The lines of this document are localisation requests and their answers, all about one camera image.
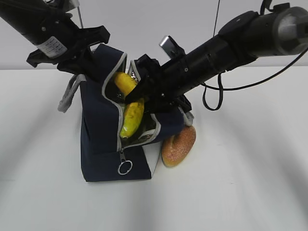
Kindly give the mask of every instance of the zipper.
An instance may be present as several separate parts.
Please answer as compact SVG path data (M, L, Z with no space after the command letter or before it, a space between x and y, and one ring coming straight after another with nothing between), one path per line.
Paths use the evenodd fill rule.
M126 54L123 54L122 57L121 57L121 60L124 60L124 58L126 58ZM132 66L133 66L133 69L132 69L132 75L133 75L133 78L135 80L138 80L140 81L140 76L138 75L138 72L136 73L134 70L137 70L134 62L131 62ZM105 95L105 89L106 89L106 86L108 84L108 82L110 81L110 79L112 78L112 76L114 75L115 71L118 69L118 67L116 66L113 71L109 74L109 76L106 78L104 84L103 84L103 87L102 87L102 95L105 99L107 99L109 102L111 102L114 106L116 106L118 108L118 111L119 111L119 123L118 123L118 131L117 131L117 151L119 152L119 155L120 155L120 161L121 161L121 164L119 165L118 167L118 174L119 175L126 175L128 174L132 167L133 167L133 162L131 162L130 160L126 160L126 157L125 157L125 154L124 154L124 150L126 148L130 148L130 147L135 147L135 146L142 146L142 145L145 145L147 143L150 143L152 142L158 135L158 133L160 132L160 129L161 129L161 124L158 122L155 114L151 114L151 117L152 119L156 122L156 128L155 128L155 132L153 133L152 136L150 136L148 138L147 141L145 142L141 142L141 143L138 143L138 144L133 144L133 145L128 145L126 147L123 147L122 146L122 141L121 141L121 138L120 138L120 132L121 132L121 129L123 127L123 123L124 123L124 118L123 118L123 110L122 110L122 107L117 104L116 102L108 99L108 97L106 97ZM128 169L128 171L126 171L125 173L121 172L121 168L124 164L128 163L130 165L130 168Z
M124 176L124 175L127 175L131 171L131 169L133 168L133 162L131 162L130 160L126 160L123 148L121 148L121 150L120 150L120 159L121 159L121 164L119 165L117 172L118 172L119 175ZM129 168L126 172L121 171L121 168L124 164L129 165Z

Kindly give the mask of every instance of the bread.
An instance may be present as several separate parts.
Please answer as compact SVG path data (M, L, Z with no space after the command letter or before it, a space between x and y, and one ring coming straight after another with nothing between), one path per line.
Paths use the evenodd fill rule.
M193 126L185 127L178 135L164 141L162 159L167 167L175 167L187 156L196 140Z

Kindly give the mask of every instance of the zipper pull ring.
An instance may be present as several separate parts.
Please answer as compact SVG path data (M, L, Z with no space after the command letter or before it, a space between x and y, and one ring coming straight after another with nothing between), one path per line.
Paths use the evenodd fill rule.
M121 164L119 165L117 172L118 172L119 175L124 176L124 175L128 174L131 171L131 169L133 168L133 162L131 162L130 160L126 160L123 148L121 148L121 150L120 150L120 158L121 158ZM125 173L122 173L121 167L126 163L128 163L130 165L130 167Z

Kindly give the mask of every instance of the white wall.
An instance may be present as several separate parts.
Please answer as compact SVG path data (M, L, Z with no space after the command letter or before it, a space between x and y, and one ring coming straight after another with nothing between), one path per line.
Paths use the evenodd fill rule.
M72 10L73 21L80 26L77 10ZM33 69L26 60L37 48L0 18L0 69ZM56 68L52 64L41 64L39 69Z
M274 0L273 4L287 0ZM138 59L147 53L161 63L167 56L158 47L164 35L171 35L186 52L211 38L218 0L81 0L86 27L105 25L111 33L110 46ZM262 0L221 0L217 31L246 11L259 11ZM291 0L292 6L308 9L307 0ZM286 65L294 57L262 58L253 63ZM299 65L308 65L308 55Z

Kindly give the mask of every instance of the metal ring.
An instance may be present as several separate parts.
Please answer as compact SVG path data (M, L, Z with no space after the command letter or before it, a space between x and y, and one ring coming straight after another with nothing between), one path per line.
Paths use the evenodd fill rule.
M127 170L126 173L121 173L121 167L122 167L125 163L130 163L130 168L129 168L129 170ZM131 171L132 168L133 168L133 162L131 162L130 160L126 160L126 161L124 161L124 162L122 162L122 163L120 164L119 168L117 169L117 172L118 172L119 175L124 176L124 175L128 174L128 173Z

